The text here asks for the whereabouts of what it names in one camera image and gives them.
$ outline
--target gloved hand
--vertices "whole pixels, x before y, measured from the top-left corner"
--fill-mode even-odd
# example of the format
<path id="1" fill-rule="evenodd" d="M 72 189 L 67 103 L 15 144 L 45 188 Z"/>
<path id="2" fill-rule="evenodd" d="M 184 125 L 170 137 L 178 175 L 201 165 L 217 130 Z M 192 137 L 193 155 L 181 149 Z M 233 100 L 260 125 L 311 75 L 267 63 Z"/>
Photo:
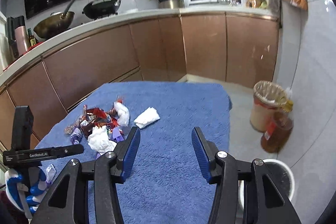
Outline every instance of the gloved hand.
<path id="1" fill-rule="evenodd" d="M 39 174 L 38 174 L 38 180 L 31 184 L 31 188 L 29 189 L 31 195 L 26 197 L 26 201 L 29 206 L 29 210 L 31 214 L 33 215 L 38 205 L 41 203 L 43 197 L 46 193 L 46 175 L 45 173 L 38 167 L 37 168 Z M 9 169 L 5 173 L 5 181 L 6 181 L 6 194 L 8 199 L 13 203 L 13 205 L 18 208 L 20 211 L 23 210 L 23 206 L 20 201 L 19 193 L 17 190 L 17 184 L 22 183 L 24 181 L 24 177 L 21 173 L 17 172 L 15 169 Z"/>

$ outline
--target pile of trash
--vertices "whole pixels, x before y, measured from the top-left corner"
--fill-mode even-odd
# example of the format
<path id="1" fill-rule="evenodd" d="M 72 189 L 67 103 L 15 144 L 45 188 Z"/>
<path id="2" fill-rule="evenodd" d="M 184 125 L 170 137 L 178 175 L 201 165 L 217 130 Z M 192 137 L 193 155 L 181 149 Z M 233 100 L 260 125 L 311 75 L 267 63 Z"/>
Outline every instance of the pile of trash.
<path id="1" fill-rule="evenodd" d="M 65 128 L 72 144 L 79 144 L 85 136 L 89 146 L 97 151 L 97 158 L 107 151 L 113 151 L 117 143 L 123 141 L 121 126 L 128 126 L 130 114 L 122 99 L 114 102 L 113 108 L 105 112 L 98 107 L 88 109 L 83 106 L 83 113 L 76 121 Z"/>

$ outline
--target white tissue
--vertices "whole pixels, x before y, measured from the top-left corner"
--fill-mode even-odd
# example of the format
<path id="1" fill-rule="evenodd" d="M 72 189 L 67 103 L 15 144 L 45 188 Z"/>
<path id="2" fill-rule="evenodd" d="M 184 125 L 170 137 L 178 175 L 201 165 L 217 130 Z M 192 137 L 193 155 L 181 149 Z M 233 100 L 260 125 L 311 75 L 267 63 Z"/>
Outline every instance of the white tissue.
<path id="1" fill-rule="evenodd" d="M 119 119 L 118 124 L 122 127 L 128 126 L 129 121 L 129 111 L 122 103 L 114 102 L 114 109 L 118 112 Z"/>
<path id="2" fill-rule="evenodd" d="M 142 112 L 135 120 L 134 123 L 140 128 L 144 128 L 160 119 L 155 108 L 149 107 L 144 112 Z"/>
<path id="3" fill-rule="evenodd" d="M 117 145 L 114 141 L 109 140 L 106 126 L 101 128 L 94 127 L 92 129 L 92 134 L 88 137 L 87 141 L 91 149 L 97 151 L 101 155 L 108 151 L 113 151 Z"/>

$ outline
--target plastic bottle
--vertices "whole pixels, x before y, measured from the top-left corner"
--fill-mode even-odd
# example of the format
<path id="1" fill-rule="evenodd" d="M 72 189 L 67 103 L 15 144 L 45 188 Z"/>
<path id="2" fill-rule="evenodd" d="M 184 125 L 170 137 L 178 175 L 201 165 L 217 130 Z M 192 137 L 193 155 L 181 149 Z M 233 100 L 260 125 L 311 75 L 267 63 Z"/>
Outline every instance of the plastic bottle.
<path id="1" fill-rule="evenodd" d="M 262 148 L 269 153 L 278 152 L 278 150 L 286 143 L 294 122 L 290 117 L 293 110 L 293 101 L 288 100 L 281 111 L 273 114 L 266 132 L 261 137 Z"/>

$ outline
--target black frying pan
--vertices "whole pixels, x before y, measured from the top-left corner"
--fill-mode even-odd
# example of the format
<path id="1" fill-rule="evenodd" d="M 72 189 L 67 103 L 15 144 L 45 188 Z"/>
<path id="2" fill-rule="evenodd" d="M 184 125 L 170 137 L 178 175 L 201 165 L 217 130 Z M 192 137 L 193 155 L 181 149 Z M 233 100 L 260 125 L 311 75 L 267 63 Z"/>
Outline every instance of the black frying pan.
<path id="1" fill-rule="evenodd" d="M 91 19 L 113 15 L 118 11 L 120 2 L 121 0 L 94 0 L 84 7 L 82 14 Z"/>

